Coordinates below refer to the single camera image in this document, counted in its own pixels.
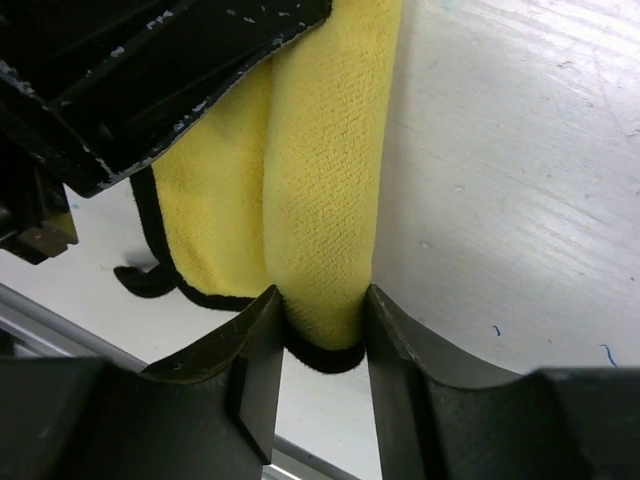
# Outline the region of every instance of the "mechanical part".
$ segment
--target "mechanical part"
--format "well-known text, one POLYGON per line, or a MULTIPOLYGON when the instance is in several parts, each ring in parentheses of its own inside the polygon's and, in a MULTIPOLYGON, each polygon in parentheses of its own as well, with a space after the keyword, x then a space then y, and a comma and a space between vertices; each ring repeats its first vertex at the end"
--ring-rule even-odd
POLYGON ((282 317, 272 288, 141 374, 101 359, 0 361, 10 386, 0 476, 259 479, 273 447, 282 317))
POLYGON ((1 0, 0 129, 94 195, 329 13, 328 0, 1 0))
POLYGON ((13 338, 7 332, 0 330, 0 358, 13 357, 13 338))
POLYGON ((366 328, 384 478, 640 478, 640 370, 545 369, 456 388, 429 372, 428 330, 377 287, 366 328))
POLYGON ((0 133, 0 247, 38 264, 78 237, 62 183, 0 133))
MULTIPOLYGON (((101 356, 128 371, 146 368, 141 360, 1 284, 0 330, 11 335, 15 356, 22 358, 101 356)), ((282 437, 276 435, 273 442, 273 464, 264 467, 264 480, 357 480, 282 437)))

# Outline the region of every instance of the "black towel edge trim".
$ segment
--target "black towel edge trim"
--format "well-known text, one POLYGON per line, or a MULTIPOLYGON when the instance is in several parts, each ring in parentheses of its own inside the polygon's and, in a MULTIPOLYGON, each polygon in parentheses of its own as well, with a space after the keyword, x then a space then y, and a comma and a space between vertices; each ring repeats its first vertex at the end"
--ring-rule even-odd
POLYGON ((177 286, 162 265, 148 272, 136 267, 116 267, 113 274, 130 293, 142 298, 162 297, 177 286))
POLYGON ((171 257, 162 220, 162 211, 158 202, 155 177, 150 166, 131 176, 131 187, 138 206, 142 231, 151 253, 166 269, 167 274, 173 279, 184 296, 201 307, 232 312, 244 310, 255 300, 252 297, 206 295, 189 285, 176 269, 171 257))
POLYGON ((284 344, 305 365, 321 373, 344 373, 356 368, 364 359, 366 342, 362 338, 344 350, 326 350, 305 340, 289 323, 284 322, 284 344))

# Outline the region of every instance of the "white table surface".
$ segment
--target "white table surface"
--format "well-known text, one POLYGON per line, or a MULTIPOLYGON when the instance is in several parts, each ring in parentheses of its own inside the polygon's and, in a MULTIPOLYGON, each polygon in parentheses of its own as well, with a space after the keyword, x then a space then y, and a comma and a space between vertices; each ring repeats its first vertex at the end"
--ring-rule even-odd
MULTIPOLYGON (((610 365, 602 345, 640 364, 639 83, 636 0, 405 0, 375 281, 516 372, 610 365)), ((152 261, 127 184, 70 202, 80 245, 35 268, 0 252, 0 282, 148 362, 230 317, 116 283, 152 261)), ((380 478, 364 367, 287 356, 277 433, 380 478)))

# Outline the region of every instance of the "towel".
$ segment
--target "towel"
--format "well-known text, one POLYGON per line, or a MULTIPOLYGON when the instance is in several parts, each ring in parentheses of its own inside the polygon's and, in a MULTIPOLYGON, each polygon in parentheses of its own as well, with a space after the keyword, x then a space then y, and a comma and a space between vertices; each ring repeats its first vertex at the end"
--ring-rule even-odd
POLYGON ((238 309, 274 283, 288 348, 325 372, 364 355, 400 13, 401 0, 334 0, 132 177, 147 241, 181 290, 238 309))

